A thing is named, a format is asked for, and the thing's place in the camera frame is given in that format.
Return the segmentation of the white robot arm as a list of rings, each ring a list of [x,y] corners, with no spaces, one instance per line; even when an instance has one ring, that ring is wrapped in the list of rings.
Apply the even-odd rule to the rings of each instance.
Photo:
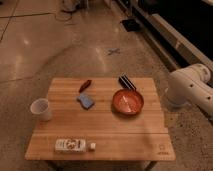
[[[207,83],[211,72],[203,64],[193,64],[169,74],[165,98],[172,108],[194,103],[213,117],[213,88]]]

